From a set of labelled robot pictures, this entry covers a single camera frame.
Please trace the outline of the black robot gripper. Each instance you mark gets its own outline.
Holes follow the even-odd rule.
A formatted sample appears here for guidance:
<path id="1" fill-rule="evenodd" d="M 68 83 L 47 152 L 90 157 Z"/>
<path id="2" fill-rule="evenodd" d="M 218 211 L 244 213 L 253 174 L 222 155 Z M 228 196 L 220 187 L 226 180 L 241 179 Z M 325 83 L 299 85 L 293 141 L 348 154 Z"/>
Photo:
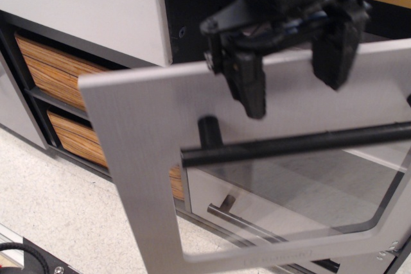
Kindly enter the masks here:
<path id="1" fill-rule="evenodd" d="M 205 59 L 211 70 L 223 70 L 222 36 L 255 24 L 302 18 L 333 0 L 234 0 L 206 18 L 200 25 L 209 49 Z M 363 0 L 338 0 L 325 7 L 331 22 L 312 40 L 314 75 L 333 90 L 347 81 L 356 51 L 369 20 Z M 237 52 L 224 70 L 232 97 L 251 119 L 266 115 L 266 78 L 263 59 L 255 53 Z"/>

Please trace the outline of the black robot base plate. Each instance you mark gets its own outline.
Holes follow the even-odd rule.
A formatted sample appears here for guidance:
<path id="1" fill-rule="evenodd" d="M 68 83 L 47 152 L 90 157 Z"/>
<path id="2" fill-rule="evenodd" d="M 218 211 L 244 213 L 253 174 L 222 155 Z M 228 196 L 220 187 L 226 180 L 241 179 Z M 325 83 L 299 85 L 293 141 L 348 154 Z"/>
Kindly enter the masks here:
<path id="1" fill-rule="evenodd" d="M 74 267 L 27 239 L 23 239 L 22 243 L 1 243 L 1 253 L 7 251 L 22 252 L 23 265 L 17 267 L 1 266 L 1 273 L 80 273 Z"/>

